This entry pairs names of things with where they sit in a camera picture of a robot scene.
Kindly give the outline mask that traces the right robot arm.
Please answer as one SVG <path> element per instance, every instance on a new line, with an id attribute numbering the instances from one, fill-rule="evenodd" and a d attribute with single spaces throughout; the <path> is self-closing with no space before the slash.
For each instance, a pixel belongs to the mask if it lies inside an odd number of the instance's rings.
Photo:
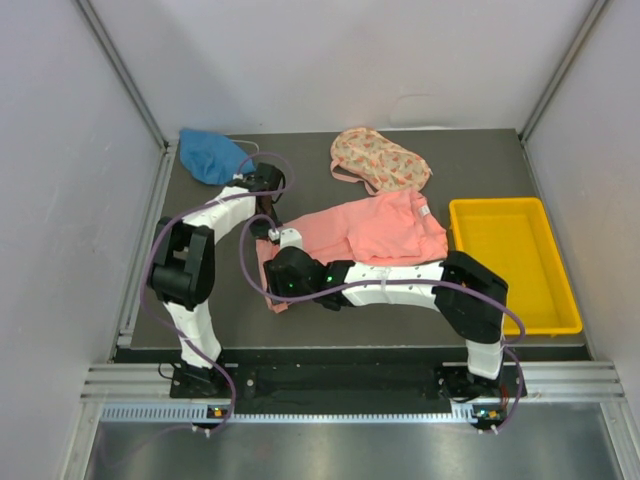
<path id="1" fill-rule="evenodd" d="M 508 283 L 470 255 L 454 251 L 414 266 L 374 266 L 352 260 L 323 264 L 285 247 L 263 266 L 274 297 L 312 300 L 324 308 L 388 304 L 439 313 L 465 341 L 467 384 L 487 396 L 504 380 L 503 325 Z"/>

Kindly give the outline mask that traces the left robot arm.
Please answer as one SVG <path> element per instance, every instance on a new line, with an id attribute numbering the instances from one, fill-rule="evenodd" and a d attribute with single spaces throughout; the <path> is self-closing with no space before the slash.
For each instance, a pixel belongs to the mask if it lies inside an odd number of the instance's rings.
<path id="1" fill-rule="evenodd" d="M 277 225 L 273 203 L 285 188 L 284 173 L 260 163 L 252 173 L 235 174 L 214 199 L 157 223 L 146 285 L 168 312 L 181 345 L 172 397 L 213 398 L 230 388 L 225 370 L 216 364 L 222 347 L 209 309 L 215 245 L 256 214 L 268 217 L 267 228 Z"/>

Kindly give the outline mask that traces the pink t shirt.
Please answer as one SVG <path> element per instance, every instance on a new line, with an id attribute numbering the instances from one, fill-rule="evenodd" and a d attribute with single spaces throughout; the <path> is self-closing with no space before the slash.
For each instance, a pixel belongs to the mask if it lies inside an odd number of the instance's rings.
<path id="1" fill-rule="evenodd" d="M 311 258 L 374 266 L 412 266 L 442 260 L 446 230 L 421 193 L 404 190 L 347 202 L 284 224 L 298 231 Z"/>

